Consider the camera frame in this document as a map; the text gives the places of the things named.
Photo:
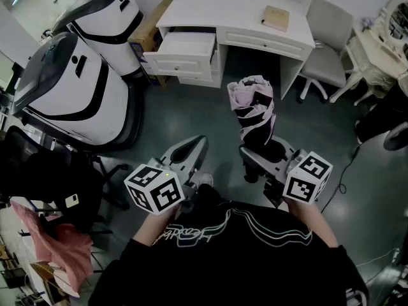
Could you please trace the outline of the person's black printed shirt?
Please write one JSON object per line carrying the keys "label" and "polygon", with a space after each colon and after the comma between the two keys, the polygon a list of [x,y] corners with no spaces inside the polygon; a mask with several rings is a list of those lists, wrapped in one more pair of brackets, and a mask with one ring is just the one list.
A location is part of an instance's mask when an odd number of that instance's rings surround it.
{"label": "person's black printed shirt", "polygon": [[369,300],[343,246],[289,211],[234,201],[172,220],[150,247],[131,239],[88,306],[348,306]]}

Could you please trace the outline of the brown cardboard box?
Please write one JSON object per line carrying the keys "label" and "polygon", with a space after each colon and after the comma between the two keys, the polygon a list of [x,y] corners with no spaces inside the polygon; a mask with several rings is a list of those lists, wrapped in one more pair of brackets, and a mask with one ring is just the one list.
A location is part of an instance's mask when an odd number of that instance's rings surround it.
{"label": "brown cardboard box", "polygon": [[156,27],[156,24],[172,2],[173,0],[162,0],[153,9],[151,14],[141,21],[140,25],[127,39],[150,83],[161,87],[166,87],[170,77],[166,75],[156,75],[143,54],[145,52],[157,52],[159,50],[163,42],[163,37]]}

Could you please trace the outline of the person's right forearm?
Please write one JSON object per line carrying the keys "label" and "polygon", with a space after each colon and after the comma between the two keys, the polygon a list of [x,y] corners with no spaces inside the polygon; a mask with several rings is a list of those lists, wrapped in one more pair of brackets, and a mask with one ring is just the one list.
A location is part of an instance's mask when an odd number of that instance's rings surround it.
{"label": "person's right forearm", "polygon": [[306,204],[289,198],[284,201],[289,212],[308,226],[330,248],[338,247],[334,232],[320,213],[316,204]]}

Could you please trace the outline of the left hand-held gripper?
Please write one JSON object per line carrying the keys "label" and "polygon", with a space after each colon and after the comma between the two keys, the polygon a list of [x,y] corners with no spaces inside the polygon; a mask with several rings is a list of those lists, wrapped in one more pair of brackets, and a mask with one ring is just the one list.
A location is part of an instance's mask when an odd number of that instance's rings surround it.
{"label": "left hand-held gripper", "polygon": [[197,135],[171,146],[161,157],[141,164],[124,185],[135,205],[154,215],[188,201],[198,188],[194,179],[208,151],[208,138]]}

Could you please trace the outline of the person's left forearm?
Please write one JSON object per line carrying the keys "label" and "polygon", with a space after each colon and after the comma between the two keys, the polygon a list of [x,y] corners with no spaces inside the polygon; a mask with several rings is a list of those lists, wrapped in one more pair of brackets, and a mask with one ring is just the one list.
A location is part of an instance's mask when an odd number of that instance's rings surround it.
{"label": "person's left forearm", "polygon": [[174,220],[180,205],[177,204],[162,214],[149,214],[144,220],[143,224],[133,236],[133,240],[146,245],[152,246],[159,236],[164,232],[167,225]]}

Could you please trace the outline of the pink and black umbrella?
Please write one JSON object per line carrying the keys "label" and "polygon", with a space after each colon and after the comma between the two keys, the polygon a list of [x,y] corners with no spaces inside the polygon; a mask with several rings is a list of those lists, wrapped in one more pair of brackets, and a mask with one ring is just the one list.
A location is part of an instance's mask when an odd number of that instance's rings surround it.
{"label": "pink and black umbrella", "polygon": [[231,110],[241,126],[243,146],[268,161],[285,158],[282,144],[272,141],[276,120],[273,87],[261,75],[251,75],[227,85]]}

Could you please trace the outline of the white desk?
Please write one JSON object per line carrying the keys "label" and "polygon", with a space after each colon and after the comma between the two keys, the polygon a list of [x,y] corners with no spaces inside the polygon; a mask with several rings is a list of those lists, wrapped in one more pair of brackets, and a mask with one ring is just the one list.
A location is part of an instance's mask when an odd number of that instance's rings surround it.
{"label": "white desk", "polygon": [[[187,85],[220,87],[229,47],[247,48],[226,42],[226,31],[256,35],[291,43],[303,48],[303,57],[294,59],[271,53],[279,57],[280,94],[285,96],[298,76],[304,62],[315,47],[306,14],[312,0],[173,0],[156,24],[161,36],[168,32],[214,33],[216,36],[213,56],[210,61],[211,78],[177,77]],[[287,31],[281,32],[261,23],[266,6],[289,12]]]}

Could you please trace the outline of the brown wooden table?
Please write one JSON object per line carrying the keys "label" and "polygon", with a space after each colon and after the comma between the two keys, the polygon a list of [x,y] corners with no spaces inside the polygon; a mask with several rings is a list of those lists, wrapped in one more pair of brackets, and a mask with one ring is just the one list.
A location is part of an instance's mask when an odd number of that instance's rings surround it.
{"label": "brown wooden table", "polygon": [[35,290],[49,306],[70,306],[71,297],[80,297],[71,287],[67,273],[53,263],[30,263],[29,272]]}

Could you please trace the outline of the person's black trouser leg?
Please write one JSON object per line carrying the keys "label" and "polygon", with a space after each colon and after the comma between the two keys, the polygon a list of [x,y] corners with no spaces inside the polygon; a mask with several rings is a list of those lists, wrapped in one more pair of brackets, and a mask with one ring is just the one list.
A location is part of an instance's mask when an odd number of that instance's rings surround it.
{"label": "person's black trouser leg", "polygon": [[196,191],[196,203],[199,206],[203,205],[218,205],[224,202],[230,202],[223,198],[212,186],[209,184],[202,184]]}

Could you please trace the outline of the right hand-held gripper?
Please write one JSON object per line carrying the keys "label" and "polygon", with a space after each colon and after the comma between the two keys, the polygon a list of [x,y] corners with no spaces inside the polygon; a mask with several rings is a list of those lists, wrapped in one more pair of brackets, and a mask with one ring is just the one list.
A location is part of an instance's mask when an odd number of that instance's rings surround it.
{"label": "right hand-held gripper", "polygon": [[263,194],[279,207],[284,198],[311,204],[323,191],[333,166],[315,152],[295,149],[278,136],[262,147],[241,145],[244,179],[255,183],[266,179]]}

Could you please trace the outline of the cream vanity table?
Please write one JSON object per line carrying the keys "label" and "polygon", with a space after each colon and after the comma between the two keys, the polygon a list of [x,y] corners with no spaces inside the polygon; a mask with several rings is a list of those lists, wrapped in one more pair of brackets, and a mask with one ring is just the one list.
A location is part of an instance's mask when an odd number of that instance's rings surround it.
{"label": "cream vanity table", "polygon": [[366,83],[367,91],[354,102],[355,106],[371,96],[382,99],[400,77],[408,75],[408,41],[397,42],[387,35],[386,6],[373,28],[362,32],[361,21],[354,23],[353,35],[343,49],[353,68],[346,71],[349,77],[345,86],[331,95],[329,102],[336,102],[361,81]]}

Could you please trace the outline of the person's white shoe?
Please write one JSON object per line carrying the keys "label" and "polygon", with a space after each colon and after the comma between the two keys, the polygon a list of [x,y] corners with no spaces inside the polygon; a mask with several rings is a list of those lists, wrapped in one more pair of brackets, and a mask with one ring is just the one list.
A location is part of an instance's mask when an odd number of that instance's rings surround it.
{"label": "person's white shoe", "polygon": [[196,173],[192,177],[193,186],[199,188],[202,185],[212,187],[214,185],[214,178],[210,173]]}

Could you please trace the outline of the grey padded chair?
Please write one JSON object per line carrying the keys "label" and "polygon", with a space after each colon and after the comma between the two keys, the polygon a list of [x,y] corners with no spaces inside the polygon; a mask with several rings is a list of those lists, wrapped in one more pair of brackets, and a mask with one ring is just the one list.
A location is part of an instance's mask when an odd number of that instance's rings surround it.
{"label": "grey padded chair", "polygon": [[307,12],[307,21],[314,39],[315,48],[304,62],[299,76],[305,86],[298,97],[302,103],[311,85],[317,87],[324,101],[328,95],[322,84],[342,88],[346,84],[346,73],[340,59],[351,35],[353,16],[343,8],[327,0],[312,0]]}

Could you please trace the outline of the pink cloth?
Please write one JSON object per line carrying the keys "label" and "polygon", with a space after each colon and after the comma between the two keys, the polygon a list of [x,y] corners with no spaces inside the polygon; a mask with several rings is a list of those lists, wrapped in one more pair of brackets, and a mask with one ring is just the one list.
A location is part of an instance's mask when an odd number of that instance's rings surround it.
{"label": "pink cloth", "polygon": [[34,211],[14,201],[11,205],[31,235],[37,259],[55,263],[65,270],[68,283],[77,292],[83,281],[93,274],[91,237],[79,232],[72,224],[60,224],[55,227],[57,238],[52,238]]}

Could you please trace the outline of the oval cream framed mirror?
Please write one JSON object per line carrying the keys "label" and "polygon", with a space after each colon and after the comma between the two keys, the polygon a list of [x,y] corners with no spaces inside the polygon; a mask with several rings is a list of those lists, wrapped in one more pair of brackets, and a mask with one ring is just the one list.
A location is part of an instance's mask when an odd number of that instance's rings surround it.
{"label": "oval cream framed mirror", "polygon": [[408,0],[390,0],[386,6],[386,33],[394,41],[408,41]]}

